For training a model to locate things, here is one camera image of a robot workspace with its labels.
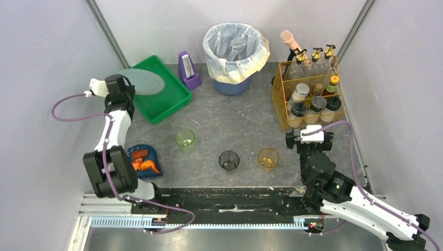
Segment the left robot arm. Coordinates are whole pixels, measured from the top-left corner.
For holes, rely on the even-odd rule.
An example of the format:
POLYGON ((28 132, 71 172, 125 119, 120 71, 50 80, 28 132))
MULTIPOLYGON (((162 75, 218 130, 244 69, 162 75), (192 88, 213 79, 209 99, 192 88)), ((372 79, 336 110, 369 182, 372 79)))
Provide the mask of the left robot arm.
POLYGON ((104 97, 105 128, 92 152, 83 163, 98 198, 116 198, 142 203, 155 197, 155 186, 138 179, 124 149, 127 131, 132 124, 135 87, 121 74, 103 81, 92 79, 90 90, 104 97))

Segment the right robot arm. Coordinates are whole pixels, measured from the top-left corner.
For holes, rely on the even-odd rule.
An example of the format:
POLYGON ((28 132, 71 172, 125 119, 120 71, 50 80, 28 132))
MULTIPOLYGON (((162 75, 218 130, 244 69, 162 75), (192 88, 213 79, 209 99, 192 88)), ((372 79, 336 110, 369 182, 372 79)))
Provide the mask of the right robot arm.
POLYGON ((429 217, 402 212, 359 188, 325 154, 332 148, 334 134, 306 133, 306 129, 287 132, 285 140, 287 148, 295 148, 299 154, 300 179, 306 187, 301 203, 307 212, 333 215, 357 225, 390 250, 425 250, 422 235, 429 227, 429 217))

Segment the small yellow oil bottle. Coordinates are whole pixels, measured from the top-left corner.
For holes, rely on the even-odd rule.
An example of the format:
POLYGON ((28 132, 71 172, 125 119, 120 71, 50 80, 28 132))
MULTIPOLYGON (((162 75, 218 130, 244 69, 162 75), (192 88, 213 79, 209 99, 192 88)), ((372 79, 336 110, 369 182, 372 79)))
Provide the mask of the small yellow oil bottle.
POLYGON ((310 98, 313 98, 315 96, 321 96, 322 91, 323 91, 323 85, 321 83, 317 83, 310 92, 310 98))

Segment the blue snack bag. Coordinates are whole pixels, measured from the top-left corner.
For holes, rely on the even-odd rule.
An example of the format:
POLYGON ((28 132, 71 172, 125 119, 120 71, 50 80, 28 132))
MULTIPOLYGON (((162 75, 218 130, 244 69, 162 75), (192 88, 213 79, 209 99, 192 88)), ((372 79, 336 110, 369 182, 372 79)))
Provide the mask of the blue snack bag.
POLYGON ((125 151, 125 153, 126 153, 128 159, 130 160, 130 162, 132 163, 132 161, 134 160, 131 157, 131 153, 134 150, 141 150, 141 149, 148 149, 148 156, 144 157, 143 160, 144 161, 146 161, 146 160, 154 161, 157 164, 158 169, 162 172, 162 174, 156 174, 152 170, 146 170, 146 171, 135 170, 137 177, 141 180, 161 177, 164 173, 163 173, 161 165, 159 163, 157 152, 155 151, 155 149, 152 146, 150 146, 148 144, 138 144, 138 145, 129 147, 125 151))

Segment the spice jar black lid powder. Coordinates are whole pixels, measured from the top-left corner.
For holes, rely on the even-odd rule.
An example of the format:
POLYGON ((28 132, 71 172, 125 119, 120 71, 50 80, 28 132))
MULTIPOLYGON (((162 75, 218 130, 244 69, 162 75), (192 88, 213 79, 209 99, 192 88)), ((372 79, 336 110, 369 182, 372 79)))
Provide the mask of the spice jar black lid powder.
POLYGON ((304 101, 294 103, 288 114, 288 126, 291 128, 299 127, 306 112, 307 106, 304 101))

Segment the spice jar black lid beans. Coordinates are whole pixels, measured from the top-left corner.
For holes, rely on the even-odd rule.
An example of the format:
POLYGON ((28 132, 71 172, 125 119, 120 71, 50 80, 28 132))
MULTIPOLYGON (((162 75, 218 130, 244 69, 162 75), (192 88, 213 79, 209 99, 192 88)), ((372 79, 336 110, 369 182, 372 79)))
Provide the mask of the spice jar black lid beans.
POLYGON ((332 122, 335 118, 335 113, 340 110, 342 100, 339 96, 333 96, 327 99, 327 105, 322 109, 320 119, 324 122, 332 122))

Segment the glass oil bottle dark liquid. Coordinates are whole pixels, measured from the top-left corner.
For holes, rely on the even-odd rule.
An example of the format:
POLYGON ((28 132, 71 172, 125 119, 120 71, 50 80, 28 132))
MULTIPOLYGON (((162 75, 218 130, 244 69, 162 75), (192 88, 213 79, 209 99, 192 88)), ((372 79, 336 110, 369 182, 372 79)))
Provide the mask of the glass oil bottle dark liquid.
POLYGON ((291 63, 290 67, 288 68, 287 74, 286 74, 286 80, 292 80, 292 79, 298 79, 302 78, 304 76, 303 70, 304 70, 304 60, 305 60, 305 54, 307 52, 307 49, 303 49, 301 51, 298 51, 295 56, 294 63, 291 63))

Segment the glass oil bottle amber residue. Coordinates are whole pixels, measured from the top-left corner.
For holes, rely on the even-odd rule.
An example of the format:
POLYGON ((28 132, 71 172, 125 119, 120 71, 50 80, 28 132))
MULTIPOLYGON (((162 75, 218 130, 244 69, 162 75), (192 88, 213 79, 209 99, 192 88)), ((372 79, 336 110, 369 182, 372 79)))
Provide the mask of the glass oil bottle amber residue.
POLYGON ((336 46, 333 44, 327 44, 328 48, 324 51, 324 57, 320 60, 318 65, 318 75, 328 75, 331 73, 331 63, 334 59, 334 50, 336 46))

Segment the white blue canister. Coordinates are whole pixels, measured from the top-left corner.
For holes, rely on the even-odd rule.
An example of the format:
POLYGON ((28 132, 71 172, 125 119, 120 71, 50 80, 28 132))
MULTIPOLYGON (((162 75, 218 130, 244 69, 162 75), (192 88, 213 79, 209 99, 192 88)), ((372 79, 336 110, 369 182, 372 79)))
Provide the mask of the white blue canister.
POLYGON ((296 85, 294 92, 291 95, 290 101, 298 101, 306 99, 310 93, 310 87, 305 83, 296 85))

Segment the clear glass oil bottle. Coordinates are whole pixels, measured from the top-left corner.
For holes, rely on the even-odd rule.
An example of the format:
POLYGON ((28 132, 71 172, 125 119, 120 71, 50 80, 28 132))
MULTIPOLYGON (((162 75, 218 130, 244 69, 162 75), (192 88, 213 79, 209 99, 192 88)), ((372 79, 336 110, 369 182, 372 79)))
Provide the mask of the clear glass oil bottle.
POLYGON ((320 60, 322 58, 323 48, 313 48, 314 52, 311 54, 311 59, 307 65, 306 77, 317 77, 319 76, 320 70, 320 60))

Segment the red sauce bottle yellow cap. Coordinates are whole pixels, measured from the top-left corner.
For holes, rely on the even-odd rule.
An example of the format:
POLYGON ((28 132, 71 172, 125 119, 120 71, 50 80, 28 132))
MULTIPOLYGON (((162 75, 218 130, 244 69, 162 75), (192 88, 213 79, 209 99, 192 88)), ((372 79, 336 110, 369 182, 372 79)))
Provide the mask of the red sauce bottle yellow cap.
POLYGON ((330 96, 334 95, 337 90, 337 85, 340 82, 340 78, 337 75, 333 75, 330 77, 330 81, 327 84, 326 88, 323 90, 321 96, 330 96))

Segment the grey round plate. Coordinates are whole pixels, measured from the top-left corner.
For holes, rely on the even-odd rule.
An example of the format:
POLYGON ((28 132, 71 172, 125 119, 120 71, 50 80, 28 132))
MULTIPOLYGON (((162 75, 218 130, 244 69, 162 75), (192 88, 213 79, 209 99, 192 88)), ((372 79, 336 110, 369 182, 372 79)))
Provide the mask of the grey round plate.
POLYGON ((157 74, 142 69, 124 69, 118 72, 135 86, 136 95, 155 95, 163 91, 165 81, 157 74))

